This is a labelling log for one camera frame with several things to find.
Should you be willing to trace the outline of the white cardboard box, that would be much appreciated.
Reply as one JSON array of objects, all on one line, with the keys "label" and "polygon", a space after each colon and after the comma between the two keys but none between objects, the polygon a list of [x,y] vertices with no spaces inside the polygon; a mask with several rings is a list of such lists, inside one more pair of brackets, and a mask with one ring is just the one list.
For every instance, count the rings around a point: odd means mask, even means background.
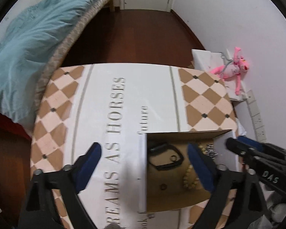
[{"label": "white cardboard box", "polygon": [[[238,170],[238,158],[226,149],[225,141],[235,138],[231,129],[191,132],[147,133],[139,139],[139,211],[162,212],[190,207],[208,200],[211,193],[205,190],[189,161],[187,146],[197,144],[213,162]],[[180,150],[184,161],[170,171],[157,171],[148,163],[147,149],[159,143],[168,143]]]}]

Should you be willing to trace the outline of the black watch band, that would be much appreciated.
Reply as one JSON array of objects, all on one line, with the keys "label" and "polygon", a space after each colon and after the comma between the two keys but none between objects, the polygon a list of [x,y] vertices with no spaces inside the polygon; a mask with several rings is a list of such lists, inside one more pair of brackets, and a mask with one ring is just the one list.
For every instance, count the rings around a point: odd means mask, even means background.
[{"label": "black watch band", "polygon": [[159,143],[147,149],[148,163],[157,171],[170,171],[180,167],[184,156],[178,148],[168,143]]}]

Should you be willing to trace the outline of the white power strip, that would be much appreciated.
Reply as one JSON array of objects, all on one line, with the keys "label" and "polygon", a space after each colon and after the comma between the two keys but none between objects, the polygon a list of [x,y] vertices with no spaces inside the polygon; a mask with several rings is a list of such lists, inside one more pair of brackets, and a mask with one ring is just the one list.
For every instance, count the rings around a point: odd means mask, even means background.
[{"label": "white power strip", "polygon": [[253,124],[253,129],[255,133],[255,137],[257,141],[261,143],[266,143],[267,135],[264,128],[264,123],[262,121],[261,113],[258,108],[257,101],[254,97],[254,93],[252,90],[248,90],[246,93],[246,103],[247,108],[251,117],[251,121]]}]

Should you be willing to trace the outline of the checkered white brown tablecloth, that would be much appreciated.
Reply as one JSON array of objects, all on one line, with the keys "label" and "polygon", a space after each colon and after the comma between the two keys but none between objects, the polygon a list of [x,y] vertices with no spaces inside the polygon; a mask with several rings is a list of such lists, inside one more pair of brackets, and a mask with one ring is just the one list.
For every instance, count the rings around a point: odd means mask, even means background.
[{"label": "checkered white brown tablecloth", "polygon": [[98,228],[191,228],[208,200],[177,210],[139,211],[139,139],[147,133],[238,126],[223,81],[195,69],[110,63],[57,69],[35,121],[31,170],[60,170],[94,142],[102,155],[79,193]]}]

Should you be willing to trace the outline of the pink panther plush toy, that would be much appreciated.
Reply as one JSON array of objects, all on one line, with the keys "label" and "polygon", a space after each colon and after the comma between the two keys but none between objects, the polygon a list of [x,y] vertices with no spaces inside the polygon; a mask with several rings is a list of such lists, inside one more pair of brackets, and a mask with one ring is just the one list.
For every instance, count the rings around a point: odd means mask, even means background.
[{"label": "pink panther plush toy", "polygon": [[232,59],[228,59],[224,53],[221,53],[221,59],[224,61],[224,64],[215,67],[210,70],[210,73],[217,75],[222,80],[231,80],[235,79],[235,94],[241,94],[241,76],[243,73],[246,73],[250,65],[244,59],[242,55],[240,55],[241,48],[235,47],[234,55]]}]

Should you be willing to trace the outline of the white box side table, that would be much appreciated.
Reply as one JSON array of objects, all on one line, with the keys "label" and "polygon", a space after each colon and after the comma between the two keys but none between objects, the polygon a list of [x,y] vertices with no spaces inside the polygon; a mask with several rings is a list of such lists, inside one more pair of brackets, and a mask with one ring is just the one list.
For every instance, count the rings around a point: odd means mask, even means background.
[{"label": "white box side table", "polygon": [[223,52],[192,49],[194,68],[218,76],[227,89],[230,100],[243,101],[247,94],[242,78],[250,69],[250,64],[242,56],[241,48],[235,47],[232,57]]}]

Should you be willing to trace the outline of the teal blue duvet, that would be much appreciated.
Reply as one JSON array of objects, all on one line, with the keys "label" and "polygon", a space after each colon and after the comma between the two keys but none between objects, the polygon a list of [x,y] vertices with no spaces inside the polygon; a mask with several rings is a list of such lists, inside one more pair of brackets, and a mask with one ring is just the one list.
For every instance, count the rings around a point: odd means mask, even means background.
[{"label": "teal blue duvet", "polygon": [[42,0],[9,25],[0,42],[0,113],[31,129],[35,90],[55,49],[97,0]]}]

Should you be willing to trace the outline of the bed with patterned mattress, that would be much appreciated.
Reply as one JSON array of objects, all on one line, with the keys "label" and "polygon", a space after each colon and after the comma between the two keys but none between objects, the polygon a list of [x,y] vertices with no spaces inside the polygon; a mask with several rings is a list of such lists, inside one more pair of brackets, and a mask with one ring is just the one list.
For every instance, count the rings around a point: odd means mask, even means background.
[{"label": "bed with patterned mattress", "polygon": [[[49,83],[49,80],[51,79],[53,73],[58,69],[63,60],[65,59],[68,51],[72,47],[72,45],[75,43],[75,41],[78,39],[78,37],[81,35],[87,24],[92,20],[92,18],[109,2],[110,0],[97,0],[89,9],[87,12],[82,15],[78,22],[75,24],[71,32],[66,36],[66,38],[63,40],[61,44],[55,49],[53,56],[50,58],[48,63],[46,64],[46,67],[44,71],[42,72],[42,75],[40,79],[38,80],[36,90],[35,90],[35,105],[37,106],[36,113],[40,107],[40,103],[42,100],[42,97],[45,93],[45,89],[47,84]],[[13,21],[11,20],[8,24],[8,26],[3,31],[2,35],[0,36],[0,42],[3,39],[7,28],[9,27],[10,23]]]}]

